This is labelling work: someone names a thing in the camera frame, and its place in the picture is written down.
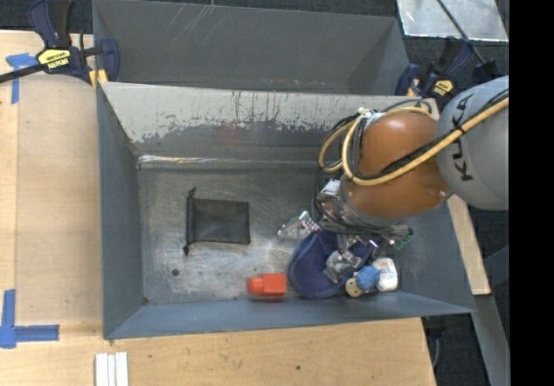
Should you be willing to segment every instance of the orange block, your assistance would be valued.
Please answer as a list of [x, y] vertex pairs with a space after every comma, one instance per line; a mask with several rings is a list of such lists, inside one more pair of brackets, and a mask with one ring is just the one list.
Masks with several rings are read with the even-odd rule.
[[281, 297], [287, 293], [287, 277], [283, 273], [263, 273], [248, 279], [248, 292], [263, 297]]

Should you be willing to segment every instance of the robotic hand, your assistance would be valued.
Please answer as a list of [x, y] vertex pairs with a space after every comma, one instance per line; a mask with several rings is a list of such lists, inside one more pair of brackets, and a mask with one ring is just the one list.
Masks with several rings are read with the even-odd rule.
[[[336, 289], [321, 282], [311, 291], [299, 286], [304, 296], [335, 293], [371, 257], [367, 248], [404, 244], [411, 231], [403, 221], [436, 208], [452, 194], [479, 209], [509, 209], [508, 77], [458, 94], [438, 120], [423, 103], [417, 99], [416, 106], [378, 112], [360, 109], [339, 121], [323, 143], [319, 165], [335, 176], [315, 195], [312, 218], [304, 215], [297, 230], [308, 241], [322, 234], [313, 246], [327, 249], [324, 272]], [[341, 136], [340, 159], [326, 163], [327, 149]], [[292, 230], [288, 224], [280, 234]], [[307, 246], [303, 241], [293, 256], [293, 285], [297, 260]]]

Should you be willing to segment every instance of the gray bin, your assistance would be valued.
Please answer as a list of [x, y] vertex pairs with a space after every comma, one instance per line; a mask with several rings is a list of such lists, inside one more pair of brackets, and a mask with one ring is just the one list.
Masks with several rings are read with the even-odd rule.
[[[381, 56], [384, 51], [377, 49], [357, 59], [349, 57], [333, 63], [336, 88], [332, 90], [307, 84], [311, 83], [308, 76], [329, 74], [320, 67], [320, 61], [304, 65], [312, 68], [302, 69], [304, 78], [295, 75], [300, 72], [293, 63], [281, 69], [279, 76], [285, 83], [299, 82], [300, 88], [294, 90], [272, 88], [268, 77], [276, 76], [275, 71], [266, 69], [263, 75], [250, 76], [249, 71], [257, 68], [239, 61], [232, 70], [238, 68], [244, 74], [232, 75], [232, 86], [226, 89], [224, 75], [203, 73], [212, 66], [203, 56], [208, 48], [199, 48], [206, 62], [197, 63], [194, 73], [180, 68], [175, 56], [168, 57], [170, 64], [156, 63], [156, 58], [164, 57], [168, 45], [156, 44], [153, 38], [146, 43], [148, 58], [154, 60], [152, 69], [144, 57], [145, 62], [137, 60], [140, 67], [125, 60], [126, 53], [142, 45], [145, 19], [162, 34], [187, 33], [193, 24], [184, 17], [179, 19], [187, 14], [189, 5], [156, 6], [118, 0], [95, 0], [94, 5], [95, 35], [116, 38], [124, 65], [120, 82], [102, 83], [97, 93], [105, 338], [329, 325], [474, 309], [446, 206], [409, 219], [415, 236], [392, 255], [400, 274], [399, 288], [393, 293], [308, 300], [289, 289], [278, 301], [248, 296], [248, 277], [287, 270], [298, 242], [280, 239], [276, 232], [283, 222], [309, 207], [319, 146], [332, 125], [361, 106], [379, 109], [403, 100], [391, 96], [394, 87], [389, 85], [383, 88], [389, 91], [381, 95], [375, 88], [374, 94], [348, 88], [352, 81], [345, 78], [346, 63], [363, 57], [368, 64], [386, 65], [389, 62]], [[137, 11], [143, 7], [145, 13]], [[254, 14], [265, 15], [256, 20], [260, 27], [253, 33], [257, 35], [264, 33], [263, 21], [287, 21], [303, 14], [227, 11], [234, 14], [235, 29], [248, 27], [242, 18], [252, 21], [257, 18], [252, 17]], [[375, 24], [373, 17], [356, 16], [358, 35], [353, 37], [351, 25], [337, 23], [350, 17], [307, 14], [301, 18], [313, 19], [314, 27], [325, 28], [325, 33], [334, 30], [333, 46], [336, 44], [342, 52], [349, 50], [342, 44], [345, 41], [355, 39], [360, 47], [386, 39], [385, 51], [400, 53], [401, 69], [406, 66], [402, 39], [395, 35], [393, 19], [384, 24], [386, 19], [379, 18], [383, 24]], [[121, 24], [121, 18], [127, 24]], [[197, 18], [196, 26], [204, 18]], [[224, 24], [212, 21], [212, 36]], [[338, 27], [344, 36], [339, 36]], [[204, 31], [202, 39], [209, 26], [198, 30]], [[315, 42], [320, 37], [313, 30], [304, 42], [314, 43], [303, 49], [321, 59], [326, 53]], [[359, 43], [360, 34], [368, 37], [364, 43]], [[293, 35], [281, 33], [284, 38]], [[236, 31], [217, 36], [234, 43], [237, 58], [256, 61], [249, 51], [252, 43], [237, 43], [241, 37]], [[185, 38], [196, 39], [196, 32]], [[254, 45], [259, 48], [260, 43], [257, 40]], [[172, 52], [184, 49], [177, 40], [170, 46]], [[228, 50], [229, 46], [220, 49]], [[230, 68], [225, 68], [223, 57], [217, 61], [232, 74]], [[383, 73], [383, 80], [396, 82], [396, 72], [394, 80]], [[165, 74], [172, 78], [164, 80]], [[357, 80], [362, 86], [361, 74]], [[235, 85], [244, 88], [239, 90]], [[193, 187], [202, 199], [248, 202], [250, 244], [195, 243], [185, 255], [186, 198]]]

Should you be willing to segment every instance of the blue cloth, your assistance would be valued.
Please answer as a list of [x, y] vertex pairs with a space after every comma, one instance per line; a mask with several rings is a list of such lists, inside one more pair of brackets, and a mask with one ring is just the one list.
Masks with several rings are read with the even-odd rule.
[[[326, 299], [344, 293], [346, 281], [351, 273], [344, 274], [334, 284], [323, 274], [327, 258], [337, 250], [337, 234], [323, 231], [310, 234], [295, 249], [288, 268], [288, 279], [294, 290], [307, 299]], [[350, 251], [366, 262], [373, 253], [372, 246], [356, 242]]]
[[373, 266], [366, 266], [358, 271], [356, 284], [362, 292], [365, 292], [375, 289], [380, 278], [381, 271], [379, 269], [375, 269]]

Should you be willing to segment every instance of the white object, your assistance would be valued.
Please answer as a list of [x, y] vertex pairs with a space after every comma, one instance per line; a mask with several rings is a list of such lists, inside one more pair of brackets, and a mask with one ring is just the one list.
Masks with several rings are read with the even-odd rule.
[[129, 386], [129, 364], [126, 352], [96, 354], [95, 386]]
[[378, 258], [371, 265], [381, 271], [377, 289], [382, 293], [394, 291], [398, 287], [398, 273], [395, 262], [391, 258]]

